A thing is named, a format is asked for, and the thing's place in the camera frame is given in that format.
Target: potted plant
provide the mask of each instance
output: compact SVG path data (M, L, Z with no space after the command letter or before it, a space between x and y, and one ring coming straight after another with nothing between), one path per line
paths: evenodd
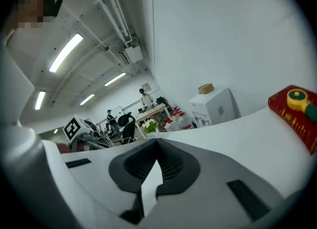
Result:
M144 129L144 133L148 138L156 138L155 133L159 133L158 130L158 124L154 119L149 119L145 121L145 123L142 125Z

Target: yellow and green object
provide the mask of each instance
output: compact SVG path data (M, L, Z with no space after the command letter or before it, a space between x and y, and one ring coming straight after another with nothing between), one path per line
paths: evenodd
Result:
M317 107L308 101L307 93L302 89L291 89L287 93L287 105L290 109L302 111L313 123L317 123Z

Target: black slot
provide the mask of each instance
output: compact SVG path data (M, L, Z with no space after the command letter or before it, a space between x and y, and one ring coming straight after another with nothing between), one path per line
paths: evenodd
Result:
M260 219L270 211L243 181L235 180L228 182L227 185L253 221Z
M68 168L74 168L74 167L82 166L82 165L85 165L88 163L91 163L91 161L89 159L81 159L81 160L74 160L74 161L66 162L66 166Z

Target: white cabinet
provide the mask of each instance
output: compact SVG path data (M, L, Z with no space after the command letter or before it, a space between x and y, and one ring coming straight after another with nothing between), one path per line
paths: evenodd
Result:
M235 119L228 88L217 88L207 94L198 94L188 103L198 128Z

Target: black chair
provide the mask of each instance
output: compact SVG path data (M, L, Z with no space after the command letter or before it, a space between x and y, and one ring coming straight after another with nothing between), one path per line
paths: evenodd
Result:
M119 117L118 125L120 127L125 126L122 132L123 140L121 141L121 144L128 144L134 142L134 124L135 118L131 115L131 112Z

